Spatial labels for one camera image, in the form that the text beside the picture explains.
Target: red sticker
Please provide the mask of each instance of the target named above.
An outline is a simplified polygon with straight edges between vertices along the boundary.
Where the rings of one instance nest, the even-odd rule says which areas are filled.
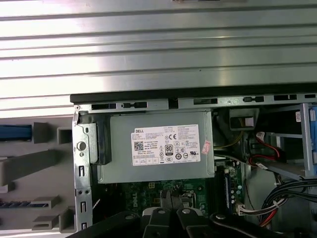
[[[204,143],[204,146],[203,146],[203,149],[202,149],[202,154],[207,155],[209,150],[210,150],[210,147],[211,147],[211,142],[205,140],[205,143]]]

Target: motherboard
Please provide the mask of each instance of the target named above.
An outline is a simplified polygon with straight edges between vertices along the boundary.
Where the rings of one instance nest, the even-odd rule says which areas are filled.
[[[233,209],[237,201],[244,201],[243,178],[241,164],[236,161],[216,162],[216,166],[223,170],[224,173],[224,193],[226,200],[227,212],[234,214]]]
[[[198,208],[207,217],[207,180],[199,178],[124,183],[122,189],[125,193],[126,209],[142,215],[146,208],[160,207],[160,192],[168,189],[179,192],[184,207]]]

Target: white connector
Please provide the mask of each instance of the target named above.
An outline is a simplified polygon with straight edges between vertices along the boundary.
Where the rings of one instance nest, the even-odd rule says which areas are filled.
[[[241,203],[240,201],[236,201],[236,204],[235,204],[235,211],[237,213],[238,216],[245,216],[245,214],[243,214],[241,212],[241,208],[244,208],[244,204]]]

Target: power supply label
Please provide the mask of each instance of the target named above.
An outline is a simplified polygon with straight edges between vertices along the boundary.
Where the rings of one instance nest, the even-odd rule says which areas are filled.
[[[133,166],[200,161],[198,125],[136,128],[131,143]]]

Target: ribbed metal panel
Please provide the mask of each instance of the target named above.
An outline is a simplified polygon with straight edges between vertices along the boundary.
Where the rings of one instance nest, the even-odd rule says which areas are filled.
[[[72,93],[317,82],[316,16],[317,0],[0,1],[0,118],[68,113]]]

